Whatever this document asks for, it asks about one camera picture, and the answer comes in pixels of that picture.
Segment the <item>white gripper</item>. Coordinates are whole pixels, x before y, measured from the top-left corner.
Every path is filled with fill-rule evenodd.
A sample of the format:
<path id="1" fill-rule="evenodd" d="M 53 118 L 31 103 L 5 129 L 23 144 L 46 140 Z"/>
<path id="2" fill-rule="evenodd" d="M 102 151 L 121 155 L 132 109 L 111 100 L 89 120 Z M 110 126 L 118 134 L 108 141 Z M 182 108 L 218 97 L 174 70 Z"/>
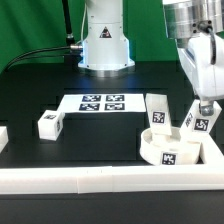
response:
<path id="1" fill-rule="evenodd" d="M 202 100 L 199 111 L 202 116 L 214 114 L 214 100 L 224 99 L 224 39 L 215 36 L 216 62 L 211 64 L 211 39 L 201 33 L 188 41 L 188 47 L 178 48 L 181 66 L 195 94 Z"/>

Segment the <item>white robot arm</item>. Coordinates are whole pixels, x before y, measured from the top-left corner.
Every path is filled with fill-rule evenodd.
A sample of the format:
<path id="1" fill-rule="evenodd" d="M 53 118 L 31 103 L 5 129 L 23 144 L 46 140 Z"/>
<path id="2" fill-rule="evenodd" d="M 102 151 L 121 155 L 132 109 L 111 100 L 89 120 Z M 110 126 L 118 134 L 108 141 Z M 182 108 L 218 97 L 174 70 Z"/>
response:
<path id="1" fill-rule="evenodd" d="M 181 66 L 194 93 L 199 112 L 215 113 L 224 99 L 224 0 L 162 0 L 166 35 L 176 42 Z M 123 33 L 123 0 L 85 0 L 79 67 L 98 74 L 132 67 L 129 40 Z"/>

